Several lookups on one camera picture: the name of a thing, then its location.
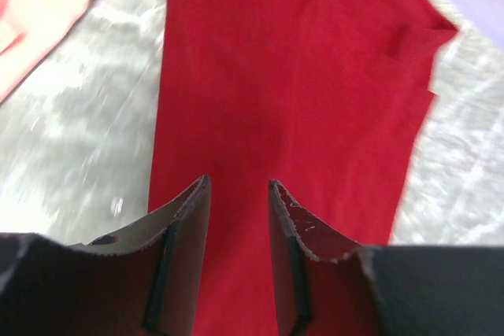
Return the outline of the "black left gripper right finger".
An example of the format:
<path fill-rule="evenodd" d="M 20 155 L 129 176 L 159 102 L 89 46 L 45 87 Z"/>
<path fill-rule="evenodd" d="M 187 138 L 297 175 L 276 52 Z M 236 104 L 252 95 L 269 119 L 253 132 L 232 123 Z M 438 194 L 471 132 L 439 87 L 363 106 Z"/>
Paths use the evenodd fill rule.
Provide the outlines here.
<path fill-rule="evenodd" d="M 281 335 L 500 335 L 497 246 L 362 246 L 269 184 Z"/>

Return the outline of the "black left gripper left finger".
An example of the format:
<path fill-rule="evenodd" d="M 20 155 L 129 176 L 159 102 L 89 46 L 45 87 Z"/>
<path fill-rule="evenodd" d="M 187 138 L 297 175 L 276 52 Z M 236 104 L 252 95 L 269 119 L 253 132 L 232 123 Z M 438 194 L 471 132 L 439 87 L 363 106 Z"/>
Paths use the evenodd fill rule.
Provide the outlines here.
<path fill-rule="evenodd" d="M 191 334 L 210 203 L 211 182 L 202 176 L 86 245 L 2 234 L 2 334 Z"/>

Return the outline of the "red t shirt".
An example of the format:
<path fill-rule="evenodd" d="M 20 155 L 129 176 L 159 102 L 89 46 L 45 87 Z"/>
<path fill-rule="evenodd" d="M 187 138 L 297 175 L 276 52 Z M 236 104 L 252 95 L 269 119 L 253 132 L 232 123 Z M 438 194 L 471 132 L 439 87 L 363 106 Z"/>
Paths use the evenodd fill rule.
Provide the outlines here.
<path fill-rule="evenodd" d="M 195 334 L 274 335 L 267 186 L 388 242 L 438 49 L 428 0 L 167 0 L 149 209 L 212 204 Z"/>

